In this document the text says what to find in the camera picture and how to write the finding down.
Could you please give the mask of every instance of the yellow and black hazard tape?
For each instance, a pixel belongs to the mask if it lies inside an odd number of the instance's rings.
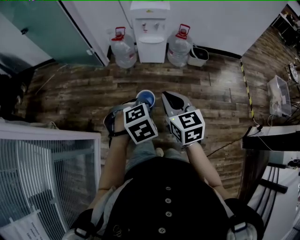
[[[244,71],[244,67],[243,67],[243,63],[242,60],[240,59],[240,68],[242,69],[242,74],[244,77],[244,82],[246,85],[246,89],[247,89],[247,94],[248,94],[248,98],[249,98],[249,103],[250,103],[250,108],[251,108],[251,116],[252,116],[252,120],[255,124],[259,125],[255,120],[254,120],[254,111],[253,111],[253,106],[252,106],[252,99],[251,99],[251,95],[250,95],[250,91],[249,91],[249,86],[246,80],[246,75],[245,75],[245,71]]]

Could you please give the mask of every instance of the jeans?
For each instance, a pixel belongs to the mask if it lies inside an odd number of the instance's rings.
[[[126,165],[126,172],[128,172],[134,166],[155,157],[157,156],[152,140],[138,144],[133,151],[132,157],[129,159]],[[173,148],[164,151],[164,157],[187,162],[187,160],[185,160],[182,155]]]

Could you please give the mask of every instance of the forearm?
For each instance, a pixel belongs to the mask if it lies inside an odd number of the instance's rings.
[[[128,142],[128,135],[112,138],[104,170],[99,180],[99,189],[109,190],[112,186],[119,187],[124,183]]]
[[[222,186],[218,172],[206,157],[199,143],[196,142],[188,146],[187,155],[191,165],[195,168],[199,176],[205,178],[212,188]]]

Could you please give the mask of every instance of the white cube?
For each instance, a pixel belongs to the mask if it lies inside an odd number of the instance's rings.
[[[149,116],[145,103],[133,108],[127,107],[123,113],[125,129],[136,144],[158,136],[157,128]]]
[[[169,118],[171,133],[182,145],[204,138],[205,123],[199,109]]]

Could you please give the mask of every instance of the transparent plastic storage box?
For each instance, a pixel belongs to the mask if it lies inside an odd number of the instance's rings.
[[[278,117],[291,115],[290,94],[286,81],[275,75],[267,83],[270,98],[270,114]]]

